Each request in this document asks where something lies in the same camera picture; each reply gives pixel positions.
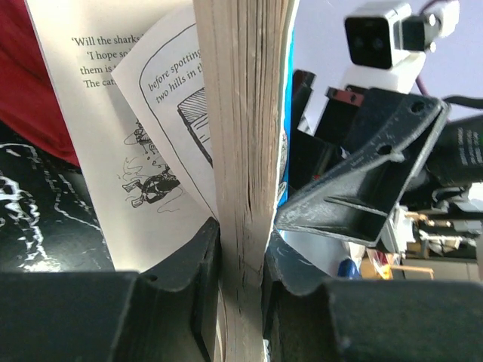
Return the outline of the red student backpack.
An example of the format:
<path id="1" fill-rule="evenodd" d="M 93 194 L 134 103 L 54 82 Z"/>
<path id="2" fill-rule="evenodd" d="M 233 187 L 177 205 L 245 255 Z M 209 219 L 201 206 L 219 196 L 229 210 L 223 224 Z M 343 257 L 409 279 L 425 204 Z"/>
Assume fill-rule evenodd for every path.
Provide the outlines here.
<path id="1" fill-rule="evenodd" d="M 79 166 L 24 1 L 1 2 L 1 121 Z"/>

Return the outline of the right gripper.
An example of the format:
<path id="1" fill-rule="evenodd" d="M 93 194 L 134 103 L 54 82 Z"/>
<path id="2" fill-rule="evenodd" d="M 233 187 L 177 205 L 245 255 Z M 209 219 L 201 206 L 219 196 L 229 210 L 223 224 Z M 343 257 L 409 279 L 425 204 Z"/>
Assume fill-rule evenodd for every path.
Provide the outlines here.
<path id="1" fill-rule="evenodd" d="M 353 85 L 326 96 L 315 134 L 293 132 L 277 229 L 375 247 L 397 204 L 427 209 L 481 181 L 482 116 L 448 117 L 480 99 Z"/>

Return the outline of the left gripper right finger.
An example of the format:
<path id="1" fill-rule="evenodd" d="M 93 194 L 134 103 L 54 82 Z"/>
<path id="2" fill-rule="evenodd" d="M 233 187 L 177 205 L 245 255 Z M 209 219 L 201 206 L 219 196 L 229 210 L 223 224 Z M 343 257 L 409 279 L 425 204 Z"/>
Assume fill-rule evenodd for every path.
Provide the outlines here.
<path id="1" fill-rule="evenodd" d="M 263 268 L 272 361 L 480 361 L 482 285 L 332 278 L 273 232 Z"/>

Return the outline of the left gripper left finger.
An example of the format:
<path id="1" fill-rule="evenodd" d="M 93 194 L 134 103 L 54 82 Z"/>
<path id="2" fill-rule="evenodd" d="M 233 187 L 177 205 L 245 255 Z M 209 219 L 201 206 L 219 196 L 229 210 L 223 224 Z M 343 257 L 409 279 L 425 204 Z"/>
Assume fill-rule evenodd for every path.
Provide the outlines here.
<path id="1" fill-rule="evenodd" d="M 220 227 L 144 273 L 1 276 L 3 361 L 213 361 Z"/>

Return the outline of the blue cartoon book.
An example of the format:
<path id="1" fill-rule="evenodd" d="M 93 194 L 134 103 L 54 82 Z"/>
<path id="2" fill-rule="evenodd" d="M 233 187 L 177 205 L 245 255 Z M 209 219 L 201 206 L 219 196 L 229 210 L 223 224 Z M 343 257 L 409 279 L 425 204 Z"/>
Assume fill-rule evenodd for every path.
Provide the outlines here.
<path id="1" fill-rule="evenodd" d="M 224 358 L 262 361 L 296 1 L 28 1 L 115 269 L 144 272 L 210 217 Z"/>

